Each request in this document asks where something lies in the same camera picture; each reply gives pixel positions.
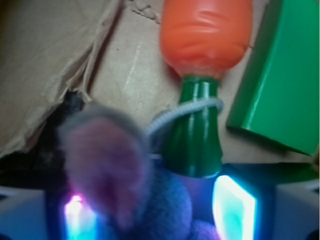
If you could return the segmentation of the gripper left finger glowing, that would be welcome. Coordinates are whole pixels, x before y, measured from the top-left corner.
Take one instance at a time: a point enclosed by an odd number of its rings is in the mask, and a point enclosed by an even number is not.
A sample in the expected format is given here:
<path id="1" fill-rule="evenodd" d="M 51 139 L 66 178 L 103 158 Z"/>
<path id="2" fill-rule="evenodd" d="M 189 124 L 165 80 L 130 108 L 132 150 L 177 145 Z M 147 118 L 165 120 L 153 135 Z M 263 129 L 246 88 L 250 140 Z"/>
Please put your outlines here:
<path id="1" fill-rule="evenodd" d="M 96 240 L 97 216 L 79 194 L 1 186 L 2 240 Z"/>

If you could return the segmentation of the gripper right finger glowing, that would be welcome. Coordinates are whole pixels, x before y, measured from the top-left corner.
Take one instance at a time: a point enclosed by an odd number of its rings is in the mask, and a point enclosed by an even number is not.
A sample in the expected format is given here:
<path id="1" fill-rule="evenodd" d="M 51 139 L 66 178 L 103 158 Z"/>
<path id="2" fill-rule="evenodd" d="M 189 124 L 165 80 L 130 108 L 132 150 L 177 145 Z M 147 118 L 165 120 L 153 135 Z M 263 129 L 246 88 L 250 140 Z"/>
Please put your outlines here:
<path id="1" fill-rule="evenodd" d="M 317 240 L 320 175 L 310 163 L 228 163 L 214 180 L 222 240 Z"/>

